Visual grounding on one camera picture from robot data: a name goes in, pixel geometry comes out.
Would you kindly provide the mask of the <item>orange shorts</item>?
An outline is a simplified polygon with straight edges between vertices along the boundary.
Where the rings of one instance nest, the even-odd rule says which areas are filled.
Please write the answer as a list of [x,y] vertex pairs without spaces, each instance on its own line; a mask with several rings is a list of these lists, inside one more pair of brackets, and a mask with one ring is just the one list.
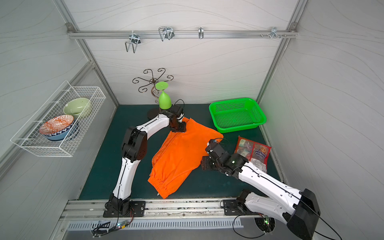
[[148,182],[163,199],[176,192],[190,173],[200,166],[202,157],[207,155],[208,142],[223,139],[221,133],[193,119],[184,119],[183,122],[186,123],[186,132],[170,132],[152,158]]

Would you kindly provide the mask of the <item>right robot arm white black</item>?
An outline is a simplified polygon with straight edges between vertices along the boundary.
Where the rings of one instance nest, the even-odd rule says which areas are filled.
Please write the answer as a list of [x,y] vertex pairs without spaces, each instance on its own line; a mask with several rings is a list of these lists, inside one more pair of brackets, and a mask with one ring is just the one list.
[[230,155],[220,143],[211,139],[205,149],[207,156],[201,160],[203,170],[218,171],[247,183],[265,194],[259,196],[243,191],[237,198],[241,214],[259,213],[286,224],[302,240],[311,240],[320,219],[316,195],[304,189],[292,188],[264,173],[239,154]]

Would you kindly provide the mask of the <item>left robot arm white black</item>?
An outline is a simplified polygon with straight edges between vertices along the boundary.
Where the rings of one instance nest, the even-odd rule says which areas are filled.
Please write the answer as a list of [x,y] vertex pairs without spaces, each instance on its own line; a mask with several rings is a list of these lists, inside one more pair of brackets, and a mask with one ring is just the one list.
[[117,184],[110,195],[106,209],[116,215],[126,216],[132,209],[132,184],[140,161],[146,156],[148,140],[163,128],[169,127],[174,133],[187,130],[183,122],[184,109],[179,105],[171,105],[148,122],[127,129],[122,143],[122,166]]

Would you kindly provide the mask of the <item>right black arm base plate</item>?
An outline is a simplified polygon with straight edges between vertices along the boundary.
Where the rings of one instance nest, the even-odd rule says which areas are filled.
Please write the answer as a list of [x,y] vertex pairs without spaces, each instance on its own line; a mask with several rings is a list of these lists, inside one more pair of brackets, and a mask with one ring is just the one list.
[[221,200],[220,207],[224,209],[225,216],[260,216],[260,213],[252,212],[238,200]]

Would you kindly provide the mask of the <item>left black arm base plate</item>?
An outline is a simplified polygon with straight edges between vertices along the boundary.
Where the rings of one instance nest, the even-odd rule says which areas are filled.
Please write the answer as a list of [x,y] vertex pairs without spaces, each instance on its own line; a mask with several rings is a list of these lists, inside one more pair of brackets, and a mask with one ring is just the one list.
[[117,217],[143,217],[146,208],[145,201],[130,201],[126,202],[117,210],[113,207],[112,203],[107,202],[105,204],[105,210],[103,213],[104,218],[117,218]]

